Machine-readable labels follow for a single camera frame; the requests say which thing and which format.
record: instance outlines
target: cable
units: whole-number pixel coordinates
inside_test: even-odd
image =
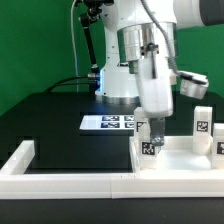
[[[75,33],[74,33],[74,8],[76,5],[77,0],[74,0],[71,7],[71,35],[72,35],[72,47],[73,47],[73,54],[74,54],[74,60],[75,60],[75,74],[76,77],[79,75],[78,70],[78,57],[77,57],[77,50],[76,50],[76,44],[75,44]]]
[[[157,28],[161,31],[161,33],[164,36],[164,39],[165,39],[165,42],[166,42],[166,45],[167,45],[167,50],[168,50],[168,53],[169,53],[170,67],[172,68],[173,72],[177,76],[181,76],[180,72],[178,71],[177,64],[176,64],[175,58],[173,56],[172,47],[170,46],[169,37],[168,37],[166,31],[161,27],[161,25],[159,24],[159,22],[157,21],[157,19],[153,15],[153,13],[150,11],[150,9],[149,9],[147,3],[145,2],[145,0],[141,0],[141,3],[143,5],[146,13],[150,17],[150,19],[156,24]]]
[[[68,83],[68,84],[58,84],[51,86],[50,88],[46,89],[44,92],[45,93],[50,93],[54,88],[60,87],[60,86],[77,86],[77,85],[89,85],[88,82],[81,82],[81,83]]]
[[[50,86],[49,88],[47,88],[44,92],[51,92],[52,89],[54,89],[56,86],[59,86],[65,82],[69,82],[69,81],[73,81],[73,80],[79,80],[79,79],[87,79],[87,76],[77,76],[77,77],[70,77],[67,79],[63,79],[61,81],[56,82],[54,85]]]

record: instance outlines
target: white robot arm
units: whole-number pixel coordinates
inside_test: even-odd
[[[105,26],[106,65],[96,97],[130,103],[139,95],[156,146],[164,144],[164,117],[173,113],[170,77],[183,78],[182,93],[191,97],[202,98],[208,87],[204,76],[178,71],[175,32],[176,25],[186,28],[223,22],[224,15],[211,16],[223,1],[212,1],[209,6],[207,0],[83,0],[92,10],[102,6]]]

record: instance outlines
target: black tabletop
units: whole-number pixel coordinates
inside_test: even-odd
[[[174,93],[166,135],[192,135],[195,106],[212,106],[224,123],[224,99],[195,100]],[[96,102],[88,93],[37,93],[0,117],[0,167],[23,141],[34,139],[36,156],[26,173],[132,172],[132,130],[80,130],[84,115],[132,115],[139,105]],[[120,200],[1,200],[0,223],[222,223],[221,198]]]

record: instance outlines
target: green backdrop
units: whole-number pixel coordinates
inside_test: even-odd
[[[0,114],[31,93],[42,92],[56,81],[75,75],[70,32],[72,0],[0,0]],[[78,15],[75,36],[79,74],[90,63]],[[105,61],[103,25],[91,27],[100,66]],[[224,96],[224,26],[178,31],[181,70],[207,74],[209,90]],[[75,87],[57,91],[76,91]]]

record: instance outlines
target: white border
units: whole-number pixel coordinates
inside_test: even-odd
[[[0,171],[0,199],[224,196],[224,170],[24,175],[33,156],[34,143],[24,141]]]

